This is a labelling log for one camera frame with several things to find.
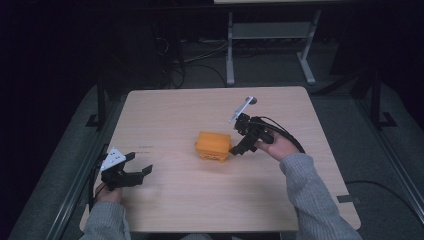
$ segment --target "black cable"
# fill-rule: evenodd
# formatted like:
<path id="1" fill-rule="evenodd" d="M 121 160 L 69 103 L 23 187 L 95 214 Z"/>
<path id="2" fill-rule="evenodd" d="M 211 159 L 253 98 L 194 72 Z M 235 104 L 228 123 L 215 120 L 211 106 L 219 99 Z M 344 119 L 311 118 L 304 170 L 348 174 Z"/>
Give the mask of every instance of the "black cable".
<path id="1" fill-rule="evenodd" d="M 278 132 L 279 134 L 281 134 L 283 137 L 285 137 L 287 140 L 289 140 L 291 143 L 293 143 L 293 145 L 299 150 L 299 152 L 301 153 L 305 153 L 305 150 L 303 149 L 302 145 L 299 143 L 299 141 L 297 141 L 296 138 L 293 137 L 293 135 L 291 135 L 287 130 L 285 130 L 284 128 L 280 129 L 276 126 L 273 126 L 269 123 L 258 123 L 258 122 L 248 122 L 248 124 L 255 124 L 255 125 L 261 125 L 261 126 L 265 126 L 268 129 L 274 130 L 276 132 Z"/>
<path id="2" fill-rule="evenodd" d="M 283 128 L 280 124 L 278 124 L 276 121 L 272 120 L 271 118 L 269 118 L 269 117 L 264 117 L 264 116 L 261 116 L 261 117 L 259 117 L 259 118 L 268 119 L 269 121 L 271 121 L 271 122 L 273 122 L 275 125 L 277 125 L 279 128 L 281 128 L 281 129 L 283 129 L 284 131 L 286 131 L 286 132 L 287 132 L 287 130 L 286 130 L 285 128 Z"/>
<path id="3" fill-rule="evenodd" d="M 395 191 L 393 191 L 392 189 L 384 186 L 383 184 L 378 183 L 378 182 L 368 181 L 368 180 L 358 180 L 358 181 L 347 181 L 347 182 L 345 182 L 346 185 L 349 185 L 349 184 L 358 184 L 358 183 L 367 183 L 367 184 L 375 185 L 375 186 L 378 186 L 380 188 L 385 189 L 386 191 L 388 191 L 389 193 L 391 193 L 394 197 L 396 197 L 397 199 L 399 199 L 409 209 L 409 211 L 414 215 L 414 217 L 418 220 L 418 222 L 419 223 L 422 223 L 420 217 L 415 212 L 415 210 L 408 204 L 408 202 L 405 199 L 403 199 L 403 197 L 401 197 L 399 194 L 395 193 Z"/>

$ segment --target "cable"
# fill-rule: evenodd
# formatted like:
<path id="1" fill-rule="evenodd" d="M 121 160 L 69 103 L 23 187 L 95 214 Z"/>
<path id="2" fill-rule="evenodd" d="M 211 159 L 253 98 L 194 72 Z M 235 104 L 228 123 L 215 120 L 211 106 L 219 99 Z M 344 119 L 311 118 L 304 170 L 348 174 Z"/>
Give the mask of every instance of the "cable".
<path id="1" fill-rule="evenodd" d="M 295 138 L 295 137 L 293 137 L 293 135 L 291 135 L 286 129 L 284 129 L 283 127 L 281 127 L 281 128 L 278 128 L 278 127 L 276 127 L 276 126 L 273 126 L 273 125 L 271 125 L 271 124 L 269 124 L 269 123 L 266 123 L 266 122 L 264 122 L 264 123 L 260 123 L 260 122 L 252 122 L 252 121 L 249 121 L 248 122 L 248 124 L 254 124 L 254 125 L 260 125 L 260 126 L 264 126 L 264 127 L 266 127 L 266 128 L 268 128 L 268 129 L 271 129 L 271 130 L 274 130 L 274 131 L 276 131 L 276 132 L 278 132 L 279 134 L 281 134 L 283 137 L 285 137 L 287 140 L 289 140 L 298 150 L 299 150 L 299 152 L 301 152 L 301 153 L 305 153 L 305 150 L 303 149 L 303 147 L 302 147 L 302 145 L 299 143 L 299 141 L 297 141 L 297 139 Z"/>
<path id="2" fill-rule="evenodd" d="M 415 212 L 415 210 L 408 204 L 408 202 L 405 199 L 403 199 L 403 197 L 401 197 L 399 194 L 395 193 L 393 190 L 391 190 L 390 188 L 384 186 L 383 184 L 378 183 L 378 182 L 368 181 L 368 180 L 357 180 L 357 181 L 347 181 L 347 182 L 345 182 L 346 185 L 349 185 L 349 184 L 358 184 L 358 183 L 367 183 L 367 184 L 375 185 L 375 186 L 378 186 L 380 188 L 385 189 L 386 191 L 388 191 L 389 193 L 391 193 L 394 197 L 396 197 L 397 199 L 399 199 L 409 209 L 409 211 L 414 215 L 414 217 L 418 220 L 418 222 L 421 223 L 420 217 Z"/>

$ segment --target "gray sweater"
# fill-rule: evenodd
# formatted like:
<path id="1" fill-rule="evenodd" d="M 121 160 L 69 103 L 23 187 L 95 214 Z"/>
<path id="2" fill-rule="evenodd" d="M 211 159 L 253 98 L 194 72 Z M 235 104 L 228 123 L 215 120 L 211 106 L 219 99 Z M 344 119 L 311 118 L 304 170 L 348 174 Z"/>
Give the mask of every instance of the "gray sweater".
<path id="1" fill-rule="evenodd" d="M 286 175 L 287 194 L 298 214 L 298 240 L 362 239 L 343 218 L 330 196 L 324 182 L 318 176 L 310 156 L 292 154 L 280 162 Z M 116 203 L 96 203 L 88 218 L 81 239 L 130 239 L 125 209 Z M 194 234 L 184 239 L 210 239 L 207 235 Z"/>

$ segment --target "orange object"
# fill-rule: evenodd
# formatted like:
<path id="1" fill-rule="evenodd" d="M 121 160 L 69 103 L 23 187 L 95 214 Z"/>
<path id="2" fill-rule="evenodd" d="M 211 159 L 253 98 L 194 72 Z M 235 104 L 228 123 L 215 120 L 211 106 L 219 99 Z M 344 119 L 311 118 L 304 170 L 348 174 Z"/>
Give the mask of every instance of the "orange object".
<path id="1" fill-rule="evenodd" d="M 197 138 L 196 151 L 203 160 L 214 159 L 225 162 L 231 146 L 231 136 L 229 134 L 203 132 Z"/>

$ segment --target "wooden table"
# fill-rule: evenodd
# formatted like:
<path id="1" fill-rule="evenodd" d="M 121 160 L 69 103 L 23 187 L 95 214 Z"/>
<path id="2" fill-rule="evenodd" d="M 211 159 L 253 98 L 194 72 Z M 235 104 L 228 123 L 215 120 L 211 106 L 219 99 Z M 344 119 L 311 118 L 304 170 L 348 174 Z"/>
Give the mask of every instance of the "wooden table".
<path id="1" fill-rule="evenodd" d="M 230 155 L 225 163 L 202 160 L 195 151 L 199 131 L 242 139 L 228 120 L 248 96 L 244 112 L 267 116 L 292 133 L 329 188 L 342 217 L 355 229 L 360 220 L 348 195 L 307 92 L 302 87 L 134 91 L 127 98 L 110 147 L 135 152 L 127 172 L 153 164 L 141 186 L 125 188 L 123 205 L 136 232 L 264 232 L 298 229 L 278 163 L 258 150 Z"/>

